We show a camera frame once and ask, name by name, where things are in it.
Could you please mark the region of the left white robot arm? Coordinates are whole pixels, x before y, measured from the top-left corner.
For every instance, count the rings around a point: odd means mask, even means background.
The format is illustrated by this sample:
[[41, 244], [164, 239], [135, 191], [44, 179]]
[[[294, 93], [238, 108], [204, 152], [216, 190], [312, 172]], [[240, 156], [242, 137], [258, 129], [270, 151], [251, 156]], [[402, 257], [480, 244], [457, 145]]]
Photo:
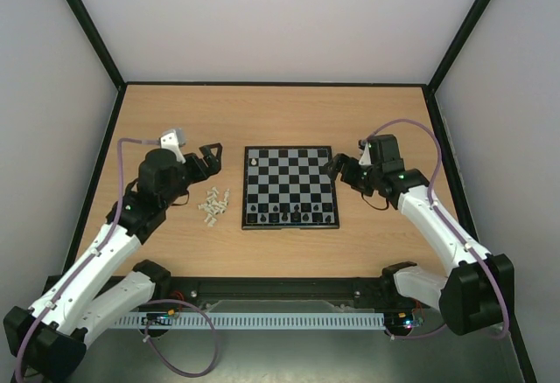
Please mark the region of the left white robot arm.
[[94, 241], [29, 308], [12, 308], [3, 319], [15, 355], [13, 381], [31, 368], [52, 382], [71, 376], [95, 340], [119, 318], [144, 304], [168, 303], [170, 272], [142, 261], [111, 289], [115, 271], [163, 224], [167, 210], [190, 185], [221, 171], [222, 146], [182, 154], [163, 139], [138, 167], [136, 179], [119, 185], [119, 198]]

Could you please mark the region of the black grey chessboard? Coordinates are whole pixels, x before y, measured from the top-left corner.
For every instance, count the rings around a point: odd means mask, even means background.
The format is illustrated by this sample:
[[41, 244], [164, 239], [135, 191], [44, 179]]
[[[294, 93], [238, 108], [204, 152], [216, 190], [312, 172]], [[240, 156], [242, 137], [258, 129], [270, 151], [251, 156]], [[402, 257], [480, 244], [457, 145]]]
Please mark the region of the black grey chessboard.
[[[252, 158], [257, 166], [252, 166]], [[332, 148], [313, 146], [247, 146], [244, 151], [241, 228], [243, 230], [337, 229], [340, 227], [338, 201], [334, 182], [323, 166], [332, 158]], [[282, 222], [280, 205], [290, 204], [289, 221]], [[324, 220], [323, 204], [332, 203], [332, 222]], [[291, 222], [291, 211], [299, 204], [301, 219], [305, 212], [309, 221]], [[257, 212], [249, 206], [257, 205]], [[279, 212], [270, 206], [278, 205]], [[256, 223], [248, 223], [248, 215], [257, 214]], [[259, 221], [261, 213], [267, 221]]]

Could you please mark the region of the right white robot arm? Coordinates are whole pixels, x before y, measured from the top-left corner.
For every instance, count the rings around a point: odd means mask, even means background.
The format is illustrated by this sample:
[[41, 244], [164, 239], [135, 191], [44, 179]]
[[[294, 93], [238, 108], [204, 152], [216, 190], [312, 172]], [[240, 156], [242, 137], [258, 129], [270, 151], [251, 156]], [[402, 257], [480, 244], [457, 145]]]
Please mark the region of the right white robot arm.
[[444, 267], [443, 276], [414, 262], [385, 268], [381, 294], [387, 303], [398, 306], [415, 299], [437, 310], [457, 335], [495, 325], [507, 335], [513, 263], [478, 243], [446, 210], [425, 175], [406, 168], [395, 136], [370, 136], [360, 143], [360, 158], [339, 153], [325, 164], [325, 171], [363, 196], [378, 193], [416, 227]]

